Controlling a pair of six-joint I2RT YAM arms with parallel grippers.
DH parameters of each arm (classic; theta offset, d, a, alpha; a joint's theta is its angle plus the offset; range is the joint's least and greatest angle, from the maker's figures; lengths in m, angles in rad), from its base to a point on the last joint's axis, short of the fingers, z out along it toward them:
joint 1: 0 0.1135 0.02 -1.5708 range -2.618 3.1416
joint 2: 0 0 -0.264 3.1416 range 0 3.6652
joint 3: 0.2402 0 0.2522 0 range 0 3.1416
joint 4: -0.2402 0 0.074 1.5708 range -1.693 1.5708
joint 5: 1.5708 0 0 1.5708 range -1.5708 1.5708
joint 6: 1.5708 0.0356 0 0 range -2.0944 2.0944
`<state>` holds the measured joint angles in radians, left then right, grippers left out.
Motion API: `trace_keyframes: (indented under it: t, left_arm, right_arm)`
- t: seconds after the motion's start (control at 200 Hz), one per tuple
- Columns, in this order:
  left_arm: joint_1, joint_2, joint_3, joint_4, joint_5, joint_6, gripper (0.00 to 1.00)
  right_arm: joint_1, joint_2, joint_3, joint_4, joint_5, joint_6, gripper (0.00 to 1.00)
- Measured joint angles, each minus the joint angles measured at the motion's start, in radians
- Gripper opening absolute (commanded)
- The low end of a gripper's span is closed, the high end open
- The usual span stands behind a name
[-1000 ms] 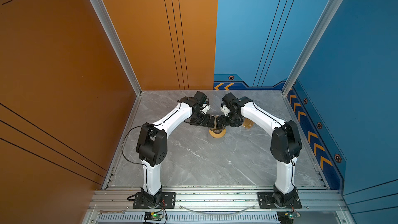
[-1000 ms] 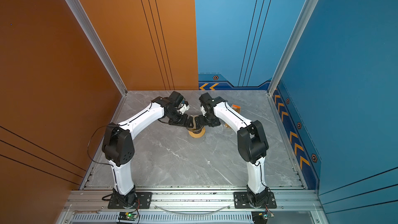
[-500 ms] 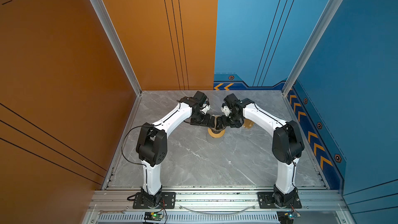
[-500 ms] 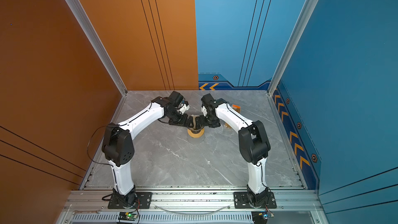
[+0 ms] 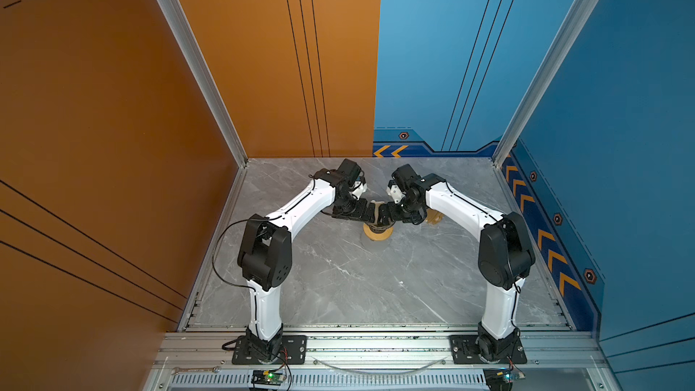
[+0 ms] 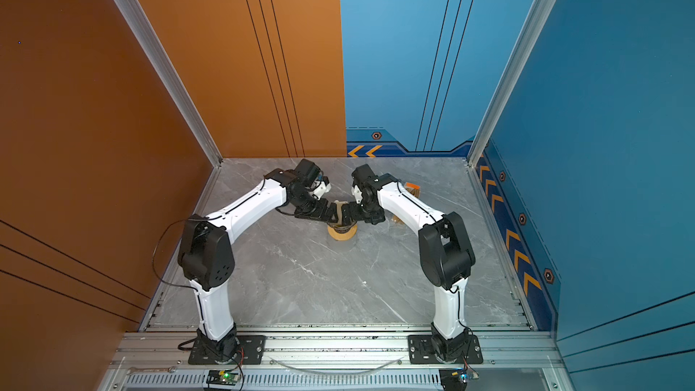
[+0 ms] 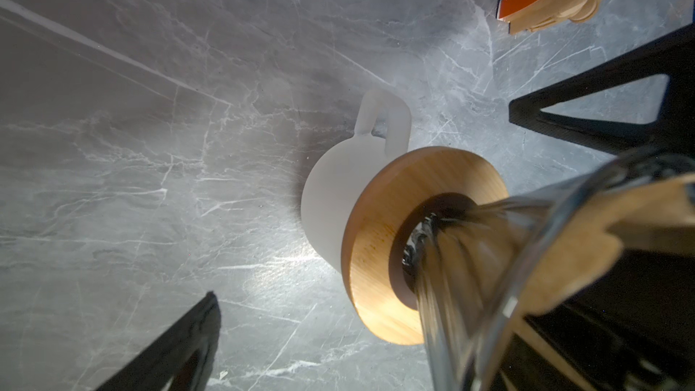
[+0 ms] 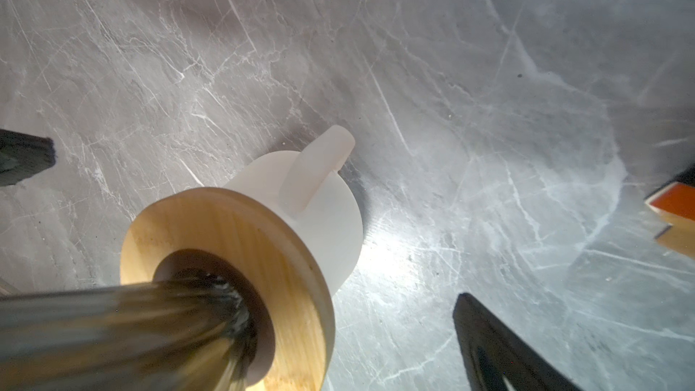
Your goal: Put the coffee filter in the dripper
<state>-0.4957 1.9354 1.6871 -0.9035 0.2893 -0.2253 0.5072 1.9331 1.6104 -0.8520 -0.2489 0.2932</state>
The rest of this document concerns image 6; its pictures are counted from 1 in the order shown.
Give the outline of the wooden ring dripper stand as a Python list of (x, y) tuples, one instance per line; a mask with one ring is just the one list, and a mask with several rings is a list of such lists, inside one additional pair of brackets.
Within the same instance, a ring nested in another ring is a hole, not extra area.
[(353, 224), (352, 226), (328, 226), (329, 236), (338, 241), (346, 242), (353, 238), (358, 231), (358, 226)]

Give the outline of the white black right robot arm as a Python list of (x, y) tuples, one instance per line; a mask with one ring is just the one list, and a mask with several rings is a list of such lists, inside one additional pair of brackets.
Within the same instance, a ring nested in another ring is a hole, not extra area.
[(434, 351), (445, 362), (456, 360), (473, 337), (464, 300), (476, 257), (462, 217), (434, 209), (397, 178), (379, 176), (368, 165), (356, 168), (352, 179), (356, 200), (350, 204), (350, 216), (355, 221), (379, 224), (389, 212), (417, 234), (421, 269), (434, 286)]

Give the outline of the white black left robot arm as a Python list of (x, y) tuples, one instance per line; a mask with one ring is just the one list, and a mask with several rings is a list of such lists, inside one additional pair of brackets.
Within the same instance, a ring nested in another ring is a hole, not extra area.
[(235, 320), (229, 306), (227, 283), (235, 269), (233, 243), (266, 214), (292, 205), (294, 217), (326, 222), (329, 209), (323, 196), (329, 179), (312, 161), (296, 168), (276, 168), (251, 191), (208, 215), (192, 215), (184, 223), (177, 262), (195, 295), (199, 315), (197, 342), (219, 362), (237, 351)]

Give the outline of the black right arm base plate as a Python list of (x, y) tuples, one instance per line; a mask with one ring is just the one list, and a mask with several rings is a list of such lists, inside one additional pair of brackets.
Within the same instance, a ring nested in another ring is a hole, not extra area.
[(439, 335), (414, 334), (407, 337), (407, 345), (410, 363), (415, 365), (481, 365), (484, 362), (481, 344), (472, 333), (463, 333), (451, 340)]

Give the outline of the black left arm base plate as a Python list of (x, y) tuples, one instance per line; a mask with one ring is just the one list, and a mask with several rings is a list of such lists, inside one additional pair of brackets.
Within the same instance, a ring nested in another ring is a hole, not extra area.
[(266, 345), (264, 335), (232, 335), (220, 341), (210, 340), (202, 333), (195, 337), (189, 365), (230, 365), (242, 367), (262, 363)]

